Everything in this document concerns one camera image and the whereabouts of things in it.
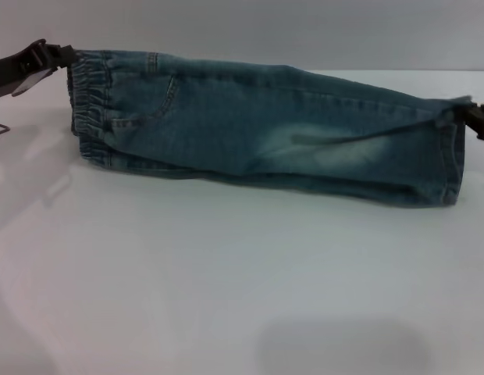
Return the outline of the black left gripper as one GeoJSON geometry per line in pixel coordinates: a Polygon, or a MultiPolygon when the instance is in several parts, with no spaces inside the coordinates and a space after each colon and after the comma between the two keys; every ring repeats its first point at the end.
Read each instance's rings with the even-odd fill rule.
{"type": "Polygon", "coordinates": [[[22,95],[50,77],[56,69],[75,61],[76,53],[71,45],[52,45],[45,39],[35,41],[28,51],[0,59],[0,98],[10,94],[13,97],[22,95]]]}

